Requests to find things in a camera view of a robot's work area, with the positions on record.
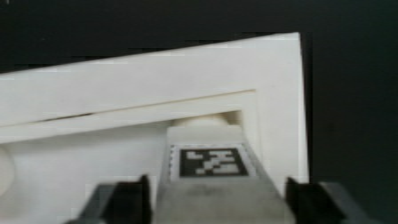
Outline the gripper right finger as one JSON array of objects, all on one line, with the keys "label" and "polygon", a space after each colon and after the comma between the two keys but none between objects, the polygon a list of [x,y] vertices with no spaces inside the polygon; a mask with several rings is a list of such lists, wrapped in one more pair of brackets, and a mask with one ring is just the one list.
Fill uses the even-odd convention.
[{"label": "gripper right finger", "polygon": [[337,182],[300,183],[287,178],[284,193],[296,224],[380,224]]}]

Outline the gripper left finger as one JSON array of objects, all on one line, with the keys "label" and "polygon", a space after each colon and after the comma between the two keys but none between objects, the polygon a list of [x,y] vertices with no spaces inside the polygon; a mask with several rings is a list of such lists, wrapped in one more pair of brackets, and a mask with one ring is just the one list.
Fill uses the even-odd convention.
[{"label": "gripper left finger", "polygon": [[151,224],[149,178],[99,184],[80,215],[64,224]]}]

